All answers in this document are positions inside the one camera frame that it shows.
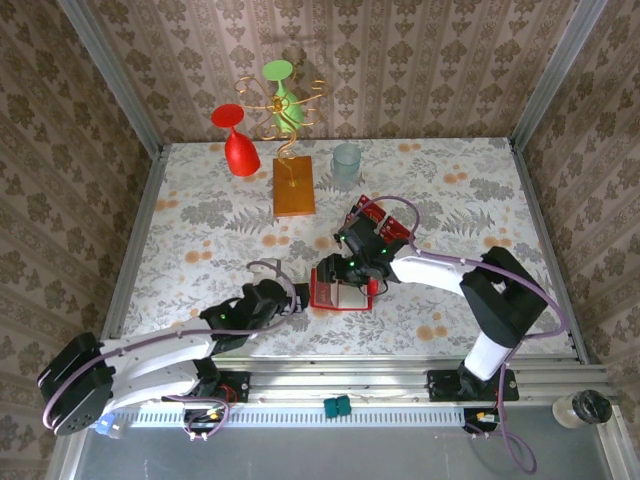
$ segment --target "teal block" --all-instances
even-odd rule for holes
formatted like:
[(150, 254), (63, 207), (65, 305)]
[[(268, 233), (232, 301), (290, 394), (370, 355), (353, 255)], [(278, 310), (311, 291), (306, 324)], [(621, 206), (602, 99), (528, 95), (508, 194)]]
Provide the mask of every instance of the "teal block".
[(351, 401), (349, 397), (346, 395), (342, 395), (336, 398), (336, 404), (338, 406), (338, 413), (340, 415), (349, 415), (351, 414)]
[(336, 418), (338, 416), (338, 402), (335, 398), (327, 398), (324, 401), (324, 413), (327, 418)]

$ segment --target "gray floor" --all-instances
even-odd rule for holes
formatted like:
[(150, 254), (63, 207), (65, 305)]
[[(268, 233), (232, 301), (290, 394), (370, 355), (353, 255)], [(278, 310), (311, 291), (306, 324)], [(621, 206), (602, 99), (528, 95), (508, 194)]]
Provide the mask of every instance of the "gray floor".
[[(535, 478), (611, 478), (594, 428), (566, 430), (548, 409), (512, 408), (510, 430), (538, 458)], [(122, 440), (90, 432), (82, 480), (371, 480), (531, 478), (521, 474), (501, 439), (470, 438), (460, 429), (227, 428), (208, 442), (177, 429), (132, 429)]]

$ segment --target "clear glass cup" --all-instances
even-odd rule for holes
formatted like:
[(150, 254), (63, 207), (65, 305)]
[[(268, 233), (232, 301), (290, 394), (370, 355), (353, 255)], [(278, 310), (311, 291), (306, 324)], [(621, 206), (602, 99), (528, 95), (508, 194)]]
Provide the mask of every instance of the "clear glass cup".
[(336, 186), (349, 188), (357, 181), (361, 157), (360, 149), (352, 143), (343, 143), (333, 150), (331, 172)]

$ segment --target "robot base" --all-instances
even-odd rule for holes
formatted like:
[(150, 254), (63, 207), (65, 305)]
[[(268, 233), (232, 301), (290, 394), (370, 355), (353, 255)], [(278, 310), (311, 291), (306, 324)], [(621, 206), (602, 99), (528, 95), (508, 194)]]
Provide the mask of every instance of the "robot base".
[[(498, 400), (498, 384), (500, 375), (496, 373), (491, 380), (478, 389), (475, 396), (460, 387), (460, 373), (458, 370), (429, 370), (427, 372), (427, 388), (429, 400), (432, 402), (496, 402)], [(517, 401), (520, 399), (518, 384), (513, 370), (507, 370), (504, 386), (504, 400)]]

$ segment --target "red wine glass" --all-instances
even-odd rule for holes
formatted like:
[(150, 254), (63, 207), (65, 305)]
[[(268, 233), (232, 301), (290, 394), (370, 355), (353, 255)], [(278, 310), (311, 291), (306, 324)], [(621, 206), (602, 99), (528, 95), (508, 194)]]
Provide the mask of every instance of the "red wine glass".
[(239, 177), (252, 175), (260, 168), (260, 158), (255, 145), (249, 137), (236, 132), (234, 128), (243, 118), (244, 110), (234, 103), (220, 105), (211, 114), (211, 121), (216, 127), (231, 129), (231, 135), (224, 146), (224, 154), (229, 170)]

